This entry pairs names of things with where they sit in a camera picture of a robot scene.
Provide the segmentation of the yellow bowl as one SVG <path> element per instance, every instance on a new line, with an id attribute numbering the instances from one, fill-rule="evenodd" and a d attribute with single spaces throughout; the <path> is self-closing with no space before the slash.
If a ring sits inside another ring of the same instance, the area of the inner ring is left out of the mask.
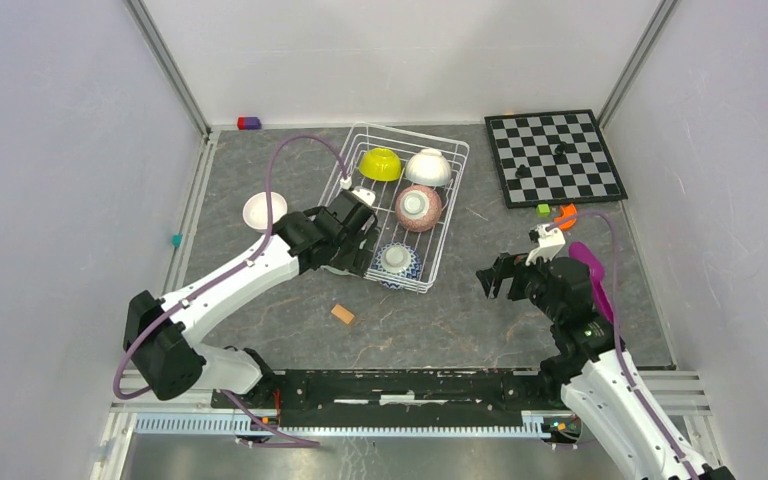
<path id="1" fill-rule="evenodd" d="M 402 162 L 394 151 L 376 147 L 363 154 L 358 170 L 365 178 L 378 182 L 391 182 L 401 178 Z"/>

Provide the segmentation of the plain white bowl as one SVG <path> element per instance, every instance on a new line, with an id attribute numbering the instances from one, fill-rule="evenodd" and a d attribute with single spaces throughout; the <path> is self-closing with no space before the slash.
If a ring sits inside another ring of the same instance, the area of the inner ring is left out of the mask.
<path id="1" fill-rule="evenodd" d="M 279 220 L 288 212 L 286 199 L 277 192 L 271 194 L 272 200 L 272 219 Z M 260 192 L 250 197 L 243 206 L 242 218 L 244 223 L 251 229 L 264 233 L 268 223 L 268 208 L 266 194 Z"/>

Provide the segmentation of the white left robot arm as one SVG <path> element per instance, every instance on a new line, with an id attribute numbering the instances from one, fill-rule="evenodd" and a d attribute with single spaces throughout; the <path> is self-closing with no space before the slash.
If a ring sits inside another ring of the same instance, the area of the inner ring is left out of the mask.
<path id="1" fill-rule="evenodd" d="M 380 233 L 375 201 L 368 189 L 342 190 L 326 206 L 283 215 L 258 244 L 200 280 L 160 297 L 135 295 L 123 362 L 139 371 L 143 390 L 161 401 L 192 388 L 229 390 L 250 407 L 266 405 L 274 381 L 259 358 L 208 346 L 204 338 L 259 295 L 307 271 L 364 275 Z"/>

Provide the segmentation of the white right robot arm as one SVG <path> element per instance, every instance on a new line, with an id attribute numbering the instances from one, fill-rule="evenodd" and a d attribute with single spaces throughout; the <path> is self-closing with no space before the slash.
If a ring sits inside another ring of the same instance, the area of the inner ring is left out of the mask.
<path id="1" fill-rule="evenodd" d="M 557 355 L 541 362 L 537 392 L 566 406 L 592 432 L 626 479 L 730 479 L 694 449 L 642 381 L 616 325 L 599 309 L 590 266 L 575 258 L 503 253 L 476 276 L 488 298 L 504 281 L 507 299 L 528 300 L 552 323 Z"/>

